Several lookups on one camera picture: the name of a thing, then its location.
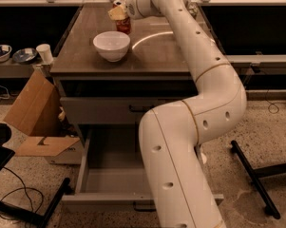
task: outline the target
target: white bowl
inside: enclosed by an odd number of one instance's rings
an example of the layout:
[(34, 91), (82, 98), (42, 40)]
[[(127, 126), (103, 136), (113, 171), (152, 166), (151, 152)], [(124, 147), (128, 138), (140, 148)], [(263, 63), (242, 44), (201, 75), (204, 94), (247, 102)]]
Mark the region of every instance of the white bowl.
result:
[(6, 62), (10, 57), (11, 46), (9, 45), (0, 45), (0, 62)]
[(109, 62), (120, 61), (130, 46), (130, 37), (119, 31), (108, 31), (95, 36), (94, 47)]

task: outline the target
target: speckled floor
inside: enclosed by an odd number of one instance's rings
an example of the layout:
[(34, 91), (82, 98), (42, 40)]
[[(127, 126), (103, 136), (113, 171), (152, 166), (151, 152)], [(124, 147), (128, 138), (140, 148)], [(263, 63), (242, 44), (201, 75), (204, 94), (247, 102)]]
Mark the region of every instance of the speckled floor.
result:
[[(273, 105), (268, 108), (270, 104), (266, 101), (249, 101), (243, 120), (233, 131), (202, 146), (202, 152), (207, 157), (204, 171), (209, 185), (213, 193), (224, 195), (219, 209), (228, 228), (286, 227), (286, 174), (262, 179), (281, 214), (281, 219), (274, 219), (264, 214), (263, 200), (251, 184), (238, 157), (230, 151), (230, 141), (236, 140), (254, 168), (286, 162), (286, 101), (278, 102), (282, 102), (276, 105), (278, 108)], [(1, 101), (0, 122), (9, 108), (10, 104)], [(11, 129), (12, 139), (5, 146), (16, 149), (26, 136)], [(43, 158), (36, 157), (13, 157), (6, 167), (19, 175), (26, 186), (43, 192), (45, 200), (39, 214), (44, 214), (64, 177), (70, 177), (71, 187), (75, 186), (79, 171), (76, 165), (51, 165)], [(21, 182), (9, 171), (0, 172), (0, 199), (19, 187), (22, 187)], [(33, 191), (28, 192), (36, 209), (41, 198)], [(23, 190), (11, 194), (5, 201), (30, 209)], [(0, 218), (1, 227), (29, 225)], [(155, 212), (69, 213), (60, 203), (48, 227), (159, 227), (159, 222)]]

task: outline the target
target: black stand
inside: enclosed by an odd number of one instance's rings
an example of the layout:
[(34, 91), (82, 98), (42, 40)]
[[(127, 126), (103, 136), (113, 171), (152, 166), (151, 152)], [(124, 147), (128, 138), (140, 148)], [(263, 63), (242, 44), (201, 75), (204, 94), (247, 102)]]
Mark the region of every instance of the black stand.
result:
[(272, 202), (271, 198), (269, 197), (267, 191), (265, 190), (264, 186), (262, 185), (260, 178), (269, 177), (277, 174), (286, 173), (286, 163), (272, 165), (268, 167), (263, 167), (259, 169), (253, 169), (246, 159), (245, 155), (241, 151), (238, 143), (236, 141), (231, 141), (232, 144), (232, 151), (238, 154), (240, 161), (242, 162), (243, 166), (245, 167), (247, 173), (249, 174), (253, 184), (255, 185), (256, 189), (260, 193), (261, 197), (263, 198), (264, 202), (266, 203), (265, 212), (269, 216), (273, 216), (275, 219), (280, 219), (281, 215), (276, 209), (275, 204)]
[[(2, 146), (2, 143), (5, 143), (10, 138), (10, 135), (10, 129), (4, 124), (0, 124), (0, 171), (15, 154), (14, 151)], [(47, 226), (48, 221), (63, 194), (70, 190), (68, 184), (69, 178), (65, 178), (43, 216), (3, 201), (0, 201), (0, 212), (24, 222), (34, 224), (38, 228), (44, 228)]]

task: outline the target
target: open cardboard box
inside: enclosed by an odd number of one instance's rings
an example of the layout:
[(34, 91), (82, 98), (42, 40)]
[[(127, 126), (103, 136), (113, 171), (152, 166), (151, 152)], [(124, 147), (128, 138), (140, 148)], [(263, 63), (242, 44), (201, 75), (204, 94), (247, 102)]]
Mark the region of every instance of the open cardboard box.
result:
[(79, 138), (60, 137), (59, 98), (55, 85), (34, 71), (4, 119), (28, 135), (16, 149), (16, 156), (43, 156), (49, 163), (81, 163)]

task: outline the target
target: drawer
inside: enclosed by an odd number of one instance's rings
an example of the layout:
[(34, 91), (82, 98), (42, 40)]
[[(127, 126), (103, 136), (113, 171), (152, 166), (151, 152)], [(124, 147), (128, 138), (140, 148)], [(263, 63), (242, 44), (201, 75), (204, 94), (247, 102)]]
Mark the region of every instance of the drawer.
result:
[(71, 124), (133, 124), (163, 103), (158, 98), (61, 98)]
[(93, 125), (69, 211), (154, 210), (135, 125)]

